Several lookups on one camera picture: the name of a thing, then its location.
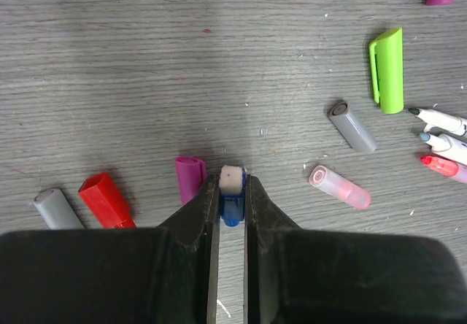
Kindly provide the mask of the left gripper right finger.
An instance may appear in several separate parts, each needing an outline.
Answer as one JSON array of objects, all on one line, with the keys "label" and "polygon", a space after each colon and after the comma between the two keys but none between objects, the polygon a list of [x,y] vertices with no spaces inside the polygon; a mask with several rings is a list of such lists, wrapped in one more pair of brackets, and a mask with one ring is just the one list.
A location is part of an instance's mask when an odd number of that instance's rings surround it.
[{"label": "left gripper right finger", "polygon": [[466,281],[419,236],[311,231],[245,187],[246,323],[464,323]]}]

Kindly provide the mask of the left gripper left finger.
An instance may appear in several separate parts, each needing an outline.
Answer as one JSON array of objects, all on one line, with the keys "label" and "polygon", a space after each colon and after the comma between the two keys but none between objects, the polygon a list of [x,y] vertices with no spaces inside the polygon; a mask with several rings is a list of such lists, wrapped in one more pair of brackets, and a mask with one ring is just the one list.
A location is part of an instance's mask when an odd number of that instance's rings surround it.
[{"label": "left gripper left finger", "polygon": [[152,228],[1,236],[3,323],[214,323],[218,178]]}]

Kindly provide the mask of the clear pink pen cap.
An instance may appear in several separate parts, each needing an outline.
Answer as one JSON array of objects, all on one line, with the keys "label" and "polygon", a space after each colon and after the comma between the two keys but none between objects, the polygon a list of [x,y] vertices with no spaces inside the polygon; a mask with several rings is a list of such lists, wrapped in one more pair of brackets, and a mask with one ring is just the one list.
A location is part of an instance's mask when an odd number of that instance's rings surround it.
[{"label": "clear pink pen cap", "polygon": [[314,168],[309,176],[309,184],[355,209],[366,209],[371,203],[371,195],[367,190],[324,166]]}]

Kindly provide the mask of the red marker cap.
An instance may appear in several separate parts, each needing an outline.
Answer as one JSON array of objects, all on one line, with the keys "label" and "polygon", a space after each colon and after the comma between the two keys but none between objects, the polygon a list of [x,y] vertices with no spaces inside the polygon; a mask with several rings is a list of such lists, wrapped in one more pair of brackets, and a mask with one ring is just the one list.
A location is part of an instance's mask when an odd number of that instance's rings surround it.
[{"label": "red marker cap", "polygon": [[86,179],[78,195],[103,228],[136,227],[128,202],[107,172]]}]

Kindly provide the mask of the blue marker cap with eraser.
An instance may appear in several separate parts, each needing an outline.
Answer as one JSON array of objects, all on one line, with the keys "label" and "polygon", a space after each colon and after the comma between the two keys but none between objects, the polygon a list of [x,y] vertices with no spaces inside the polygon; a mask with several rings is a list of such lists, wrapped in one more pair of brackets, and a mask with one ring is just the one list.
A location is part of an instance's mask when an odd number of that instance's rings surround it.
[{"label": "blue marker cap with eraser", "polygon": [[246,174],[242,167],[225,165],[220,172],[220,214],[228,227],[244,219]]}]

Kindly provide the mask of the grey marker cap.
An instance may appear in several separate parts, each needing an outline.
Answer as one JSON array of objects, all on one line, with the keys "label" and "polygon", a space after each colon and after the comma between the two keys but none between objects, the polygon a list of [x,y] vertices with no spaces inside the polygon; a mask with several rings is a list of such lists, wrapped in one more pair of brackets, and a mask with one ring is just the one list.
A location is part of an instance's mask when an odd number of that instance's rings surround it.
[{"label": "grey marker cap", "polygon": [[51,230],[77,230],[83,229],[74,210],[69,205],[64,194],[58,188],[40,192],[32,201]]},{"label": "grey marker cap", "polygon": [[372,153],[377,141],[346,101],[335,104],[328,118],[350,147],[358,153]]}]

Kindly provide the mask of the pink pen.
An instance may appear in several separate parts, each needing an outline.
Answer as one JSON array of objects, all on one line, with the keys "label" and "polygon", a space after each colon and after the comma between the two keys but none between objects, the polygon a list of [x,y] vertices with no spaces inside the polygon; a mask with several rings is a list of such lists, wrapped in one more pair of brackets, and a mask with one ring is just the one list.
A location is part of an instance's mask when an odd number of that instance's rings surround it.
[{"label": "pink pen", "polygon": [[467,183],[466,166],[458,162],[431,155],[422,156],[420,161],[429,169],[444,177],[463,184]]}]

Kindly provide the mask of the grey capped white marker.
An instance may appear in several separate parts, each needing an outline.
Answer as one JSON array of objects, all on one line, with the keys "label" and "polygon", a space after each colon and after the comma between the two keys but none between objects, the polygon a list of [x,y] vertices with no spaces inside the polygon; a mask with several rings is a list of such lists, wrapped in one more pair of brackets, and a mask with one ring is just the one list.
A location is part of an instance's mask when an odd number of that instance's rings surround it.
[{"label": "grey capped white marker", "polygon": [[446,134],[419,133],[417,137],[431,147],[436,155],[467,165],[466,143]]}]

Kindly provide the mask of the green capped marker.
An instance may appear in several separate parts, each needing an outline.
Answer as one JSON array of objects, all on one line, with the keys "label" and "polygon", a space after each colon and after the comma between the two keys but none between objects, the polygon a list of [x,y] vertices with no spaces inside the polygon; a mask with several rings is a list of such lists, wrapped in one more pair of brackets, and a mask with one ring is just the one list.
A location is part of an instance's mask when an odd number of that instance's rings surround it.
[{"label": "green capped marker", "polygon": [[466,119],[434,110],[412,107],[409,112],[429,125],[457,136],[466,136]]}]

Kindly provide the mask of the green marker cap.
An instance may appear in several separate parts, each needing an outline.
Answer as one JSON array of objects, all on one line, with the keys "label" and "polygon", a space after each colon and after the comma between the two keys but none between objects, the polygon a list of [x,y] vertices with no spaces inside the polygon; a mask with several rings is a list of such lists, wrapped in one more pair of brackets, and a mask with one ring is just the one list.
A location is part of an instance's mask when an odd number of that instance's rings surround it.
[{"label": "green marker cap", "polygon": [[403,29],[394,28],[368,45],[374,102],[385,114],[404,109]]}]

